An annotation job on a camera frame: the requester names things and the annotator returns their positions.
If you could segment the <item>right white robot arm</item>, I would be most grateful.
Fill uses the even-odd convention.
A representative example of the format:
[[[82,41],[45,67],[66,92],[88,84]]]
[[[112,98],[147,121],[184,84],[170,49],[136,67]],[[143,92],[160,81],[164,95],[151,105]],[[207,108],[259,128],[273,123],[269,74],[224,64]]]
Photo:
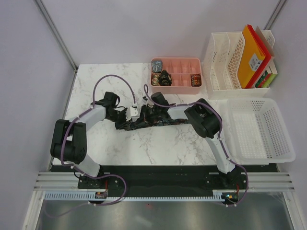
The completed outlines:
[[[160,92],[152,94],[150,101],[153,104],[142,105],[140,117],[133,120],[134,129],[190,124],[209,144],[219,170],[221,186],[232,188],[237,183],[239,172],[223,143],[222,118],[210,104],[203,98],[191,104],[169,104]]]

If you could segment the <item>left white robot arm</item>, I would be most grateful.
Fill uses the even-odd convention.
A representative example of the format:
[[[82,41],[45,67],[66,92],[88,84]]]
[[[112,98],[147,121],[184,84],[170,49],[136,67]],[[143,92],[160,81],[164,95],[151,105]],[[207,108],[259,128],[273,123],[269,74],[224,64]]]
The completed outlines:
[[[50,154],[60,160],[63,167],[71,167],[89,177],[89,184],[101,188],[107,177],[103,168],[87,154],[87,131],[98,122],[109,120],[117,130],[124,129],[127,108],[117,110],[120,97],[112,92],[106,92],[104,98],[94,101],[90,108],[71,119],[59,119],[55,123]]]

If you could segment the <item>dark floral patterned tie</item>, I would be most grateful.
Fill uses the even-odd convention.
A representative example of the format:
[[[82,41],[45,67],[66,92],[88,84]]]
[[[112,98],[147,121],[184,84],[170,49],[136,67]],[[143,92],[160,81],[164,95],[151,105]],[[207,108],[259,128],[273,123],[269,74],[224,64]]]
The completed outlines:
[[[158,124],[150,124],[147,123],[147,127],[164,127],[164,126],[174,126],[174,125],[185,125],[185,124],[190,124],[190,122],[187,119],[171,119],[170,117],[162,123]],[[125,130],[125,131],[132,131],[132,130],[137,130],[140,128],[134,128],[134,122],[131,121],[131,130]]]

